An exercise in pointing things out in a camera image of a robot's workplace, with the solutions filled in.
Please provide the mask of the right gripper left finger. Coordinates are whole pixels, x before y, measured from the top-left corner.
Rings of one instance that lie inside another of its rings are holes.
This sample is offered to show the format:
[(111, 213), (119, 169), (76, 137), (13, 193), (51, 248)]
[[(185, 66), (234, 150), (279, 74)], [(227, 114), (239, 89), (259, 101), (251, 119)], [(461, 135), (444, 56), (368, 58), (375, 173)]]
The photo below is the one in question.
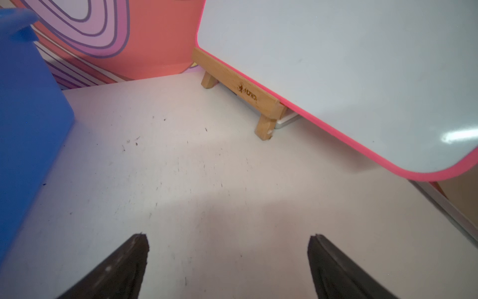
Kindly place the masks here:
[(145, 234), (134, 234), (98, 264), (61, 299), (136, 299), (149, 252)]

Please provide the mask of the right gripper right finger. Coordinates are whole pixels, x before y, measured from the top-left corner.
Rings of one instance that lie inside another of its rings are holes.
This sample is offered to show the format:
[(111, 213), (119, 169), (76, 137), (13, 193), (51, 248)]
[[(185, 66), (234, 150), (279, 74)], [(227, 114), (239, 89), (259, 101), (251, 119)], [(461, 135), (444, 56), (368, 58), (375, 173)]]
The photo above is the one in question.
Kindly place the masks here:
[(319, 299), (394, 299), (324, 235), (310, 237), (307, 257)]

